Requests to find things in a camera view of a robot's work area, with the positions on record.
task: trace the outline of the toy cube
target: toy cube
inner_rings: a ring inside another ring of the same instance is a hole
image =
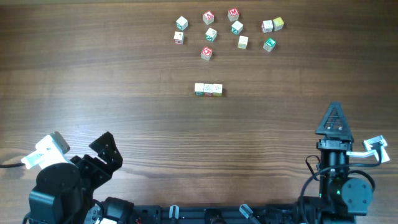
[[[216,39],[216,37],[217,37],[217,31],[212,28],[209,28],[206,32],[206,40],[213,42]]]
[[[228,19],[233,22],[239,19],[239,11],[236,8],[228,10]]]
[[[221,96],[223,94],[222,84],[213,84],[213,96]]]
[[[205,22],[206,25],[214,22],[214,14],[211,11],[205,12],[203,14],[203,22]]]
[[[205,96],[213,96],[213,84],[205,84],[203,91],[205,92]]]
[[[281,17],[274,19],[274,27],[275,27],[274,30],[275,31],[280,30],[284,26],[284,24],[285,23]]]
[[[240,23],[239,21],[235,21],[234,24],[232,24],[231,32],[234,33],[235,35],[238,35],[242,30],[243,30],[243,24]]]
[[[248,47],[249,37],[240,36],[238,42],[238,48],[246,49]]]
[[[272,38],[269,38],[265,43],[262,48],[264,48],[266,51],[271,52],[271,50],[275,47],[276,41]]]
[[[274,25],[272,25],[272,21],[263,21],[261,24],[261,30],[263,33],[272,32]]]
[[[185,28],[188,27],[188,21],[184,17],[180,17],[179,19],[177,19],[176,23],[177,23],[177,27],[180,30],[185,30]]]
[[[205,84],[203,83],[195,83],[195,95],[203,96],[203,90],[205,88]]]
[[[182,44],[184,42],[184,33],[175,31],[174,33],[174,43]]]
[[[201,51],[200,56],[203,59],[210,60],[212,54],[213,54],[213,49],[209,47],[204,47],[203,50]]]

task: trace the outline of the green block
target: green block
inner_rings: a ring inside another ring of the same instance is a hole
[[[270,46],[270,47],[275,46],[275,44],[276,44],[276,41],[275,41],[274,39],[272,39],[272,38],[269,38],[269,39],[267,40],[267,42],[266,42],[266,45],[268,45],[268,46]]]
[[[232,33],[234,33],[235,35],[238,34],[238,31],[237,31],[234,27],[232,27],[231,31],[232,31]]]
[[[213,38],[211,38],[209,35],[206,35],[206,40],[214,41]]]

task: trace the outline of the wood grain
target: wood grain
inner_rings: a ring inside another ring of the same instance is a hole
[[[247,50],[226,11],[237,6]],[[46,134],[72,149],[106,131],[124,157],[95,197],[138,205],[293,202],[318,154],[315,128],[343,103],[361,141],[383,134],[391,161],[367,169],[374,201],[358,223],[398,218],[396,1],[163,2],[0,7],[0,162],[18,162]],[[201,14],[211,9],[215,23]],[[175,20],[189,21],[175,45]],[[261,21],[285,27],[261,33]],[[205,31],[218,31],[215,42]],[[267,53],[268,37],[277,41]],[[210,61],[200,58],[212,47]],[[222,98],[194,97],[195,82]],[[38,169],[0,170],[0,223],[19,223]],[[309,195],[317,194],[317,184]]]

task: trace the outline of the wooden tabletop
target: wooden tabletop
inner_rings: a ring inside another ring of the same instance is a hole
[[[227,10],[238,7],[246,50]],[[397,1],[163,2],[0,7],[0,163],[59,131],[68,158],[110,131],[124,162],[95,198],[137,205],[292,203],[319,155],[315,129],[340,101],[356,140],[382,134],[391,161],[368,216],[398,219]],[[215,22],[202,14],[212,10]],[[189,27],[175,45],[175,21]],[[282,17],[282,30],[261,22]],[[206,30],[218,31],[214,42]],[[262,49],[277,41],[271,53]],[[201,49],[213,49],[210,61]],[[195,82],[224,97],[193,95]],[[40,169],[0,170],[0,223],[20,223]],[[318,193],[318,183],[307,195]]]

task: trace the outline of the white bracket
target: white bracket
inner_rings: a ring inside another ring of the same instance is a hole
[[[27,169],[39,165],[42,169],[60,162],[73,164],[64,154],[70,150],[68,143],[61,134],[56,131],[46,135],[36,144],[36,151],[21,159]]]
[[[346,155],[354,158],[366,158],[369,156],[376,157],[377,161],[379,161],[379,155],[375,149],[372,149],[373,144],[380,143],[381,145],[381,162],[390,161],[390,157],[388,156],[386,149],[384,147],[388,146],[387,141],[383,138],[383,136],[377,136],[368,140],[363,141],[363,146],[365,147],[366,152],[347,152]]]

